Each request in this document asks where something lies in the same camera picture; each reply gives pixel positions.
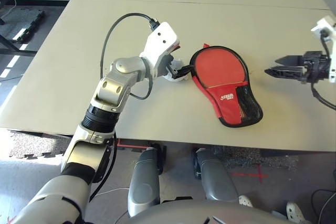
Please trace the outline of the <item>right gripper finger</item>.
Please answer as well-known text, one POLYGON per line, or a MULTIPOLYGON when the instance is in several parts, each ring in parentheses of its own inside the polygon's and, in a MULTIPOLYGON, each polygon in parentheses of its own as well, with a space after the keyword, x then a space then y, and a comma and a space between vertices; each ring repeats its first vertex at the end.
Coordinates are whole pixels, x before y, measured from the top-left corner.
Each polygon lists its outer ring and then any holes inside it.
POLYGON ((301 67, 271 67, 264 72, 274 78, 301 79, 303 70, 301 67))
POLYGON ((275 60, 280 65, 302 65, 304 62, 303 56, 287 55, 275 60))

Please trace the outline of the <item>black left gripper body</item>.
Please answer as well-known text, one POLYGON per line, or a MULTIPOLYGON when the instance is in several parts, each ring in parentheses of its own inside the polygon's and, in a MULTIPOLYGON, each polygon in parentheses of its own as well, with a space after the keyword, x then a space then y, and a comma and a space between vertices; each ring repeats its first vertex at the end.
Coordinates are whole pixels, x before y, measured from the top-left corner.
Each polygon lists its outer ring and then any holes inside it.
POLYGON ((157 76, 161 77, 161 76, 166 76, 168 75, 169 71, 167 69, 167 67, 171 64, 171 62, 173 61, 173 56, 172 55, 165 55, 160 63, 159 66, 157 68, 157 76))

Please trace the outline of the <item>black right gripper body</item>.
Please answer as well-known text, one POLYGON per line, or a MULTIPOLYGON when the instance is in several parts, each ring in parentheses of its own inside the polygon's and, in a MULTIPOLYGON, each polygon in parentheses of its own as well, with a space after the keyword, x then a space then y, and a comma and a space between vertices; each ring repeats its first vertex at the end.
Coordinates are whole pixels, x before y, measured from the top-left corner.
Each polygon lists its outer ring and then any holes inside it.
POLYGON ((317 83, 329 77, 329 60, 322 51, 307 51, 303 55, 305 72, 302 83, 317 83))

